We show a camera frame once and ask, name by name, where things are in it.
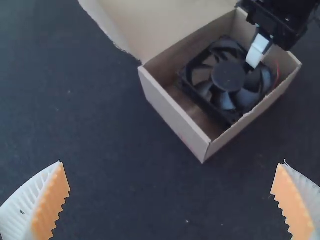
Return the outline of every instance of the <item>fan frame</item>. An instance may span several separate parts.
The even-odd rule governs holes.
[[[271,92],[272,88],[269,89],[265,94],[262,94],[259,100],[257,101],[257,103],[243,110],[240,110],[240,109],[232,110],[232,111],[222,110],[214,106],[212,103],[210,103],[210,101],[206,100],[204,97],[202,97],[198,93],[198,91],[195,89],[192,83],[193,70],[213,54],[212,46],[216,44],[218,41],[223,41],[223,40],[231,40],[237,43],[237,45],[247,55],[248,51],[244,47],[242,47],[236,40],[232,39],[229,36],[224,35],[220,37],[217,41],[211,43],[206,49],[200,52],[196,57],[194,57],[182,69],[178,71],[177,87],[180,90],[182,90],[196,105],[198,105],[210,118],[212,118],[215,121],[218,121],[219,124],[224,129],[228,129],[230,126],[238,122],[243,117],[243,115],[250,112],[257,104],[259,104],[261,100],[263,100],[264,97]],[[270,70],[270,68],[263,63],[260,63],[260,64],[263,67],[266,67],[270,71],[271,78],[274,82],[275,77],[272,74],[272,71]],[[250,70],[250,71],[254,70],[249,65],[246,65],[245,68],[247,68],[247,70]]]

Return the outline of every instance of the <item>fan hub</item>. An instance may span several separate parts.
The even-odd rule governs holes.
[[[223,61],[218,63],[212,71],[212,81],[224,92],[238,92],[244,87],[246,72],[239,63]]]

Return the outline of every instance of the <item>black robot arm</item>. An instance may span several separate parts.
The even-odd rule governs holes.
[[[285,51],[307,32],[310,15],[320,0],[243,0],[247,21],[258,27],[258,33]]]

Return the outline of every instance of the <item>torn cardboard edge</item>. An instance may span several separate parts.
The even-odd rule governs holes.
[[[99,28],[112,41],[114,46],[117,49],[132,55],[126,39],[120,34],[115,23],[105,12],[104,8],[102,8],[101,4],[97,0],[78,1],[86,13],[97,23]]]

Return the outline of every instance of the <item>fan blade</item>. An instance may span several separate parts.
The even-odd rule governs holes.
[[[255,93],[242,88],[237,94],[233,96],[233,100],[237,107],[242,109],[249,109],[259,101],[260,93]]]
[[[213,85],[214,83],[211,80],[208,80],[208,81],[200,82],[194,88],[203,98],[209,101],[212,96],[210,89],[212,88]]]
[[[204,62],[203,64],[214,67],[217,64],[217,60],[215,58],[215,56],[210,55]]]
[[[272,88],[272,75],[270,70],[267,67],[262,67],[261,69],[262,81],[263,81],[263,88],[262,94],[266,94]]]
[[[223,61],[228,61],[228,57],[223,52],[214,52],[214,57],[217,63],[221,63]]]
[[[212,73],[211,66],[207,64],[200,64],[197,67],[195,67],[192,71],[191,79],[194,86],[196,86],[199,83],[202,83],[203,81],[207,81],[211,77]]]
[[[254,93],[258,93],[261,85],[261,67],[252,71],[244,82],[244,88]]]
[[[211,103],[221,110],[230,111],[236,109],[236,106],[232,102],[230,95],[227,92],[217,92],[213,94]]]
[[[231,39],[218,40],[211,45],[211,49],[234,49],[242,55],[245,54],[244,50],[238,45],[238,43]]]

